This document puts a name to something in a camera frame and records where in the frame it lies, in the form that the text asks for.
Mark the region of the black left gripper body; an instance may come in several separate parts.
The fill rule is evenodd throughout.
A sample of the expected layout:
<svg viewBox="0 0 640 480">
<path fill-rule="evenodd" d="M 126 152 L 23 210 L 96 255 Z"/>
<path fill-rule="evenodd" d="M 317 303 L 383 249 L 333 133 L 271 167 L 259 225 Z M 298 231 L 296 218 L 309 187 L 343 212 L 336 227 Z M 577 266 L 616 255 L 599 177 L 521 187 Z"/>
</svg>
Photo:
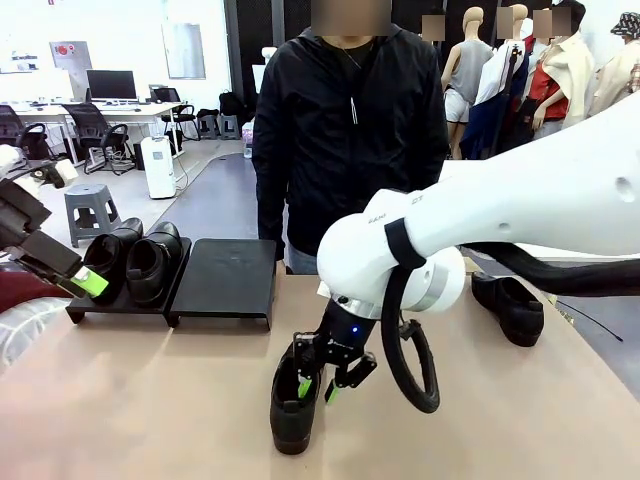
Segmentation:
<svg viewBox="0 0 640 480">
<path fill-rule="evenodd" d="M 1 180 L 1 249 L 20 246 L 51 215 L 42 202 L 9 179 Z"/>
</svg>

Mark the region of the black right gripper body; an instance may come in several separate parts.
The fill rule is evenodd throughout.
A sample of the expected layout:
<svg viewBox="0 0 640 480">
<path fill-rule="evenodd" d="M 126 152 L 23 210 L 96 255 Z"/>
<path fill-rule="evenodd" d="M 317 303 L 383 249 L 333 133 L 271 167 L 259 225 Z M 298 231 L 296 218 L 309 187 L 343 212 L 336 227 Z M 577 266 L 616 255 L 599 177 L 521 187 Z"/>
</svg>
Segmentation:
<svg viewBox="0 0 640 480">
<path fill-rule="evenodd" d="M 315 330 L 316 357 L 326 364 L 348 365 L 364 355 L 366 342 L 379 321 L 379 307 L 350 298 L 330 298 Z"/>
</svg>

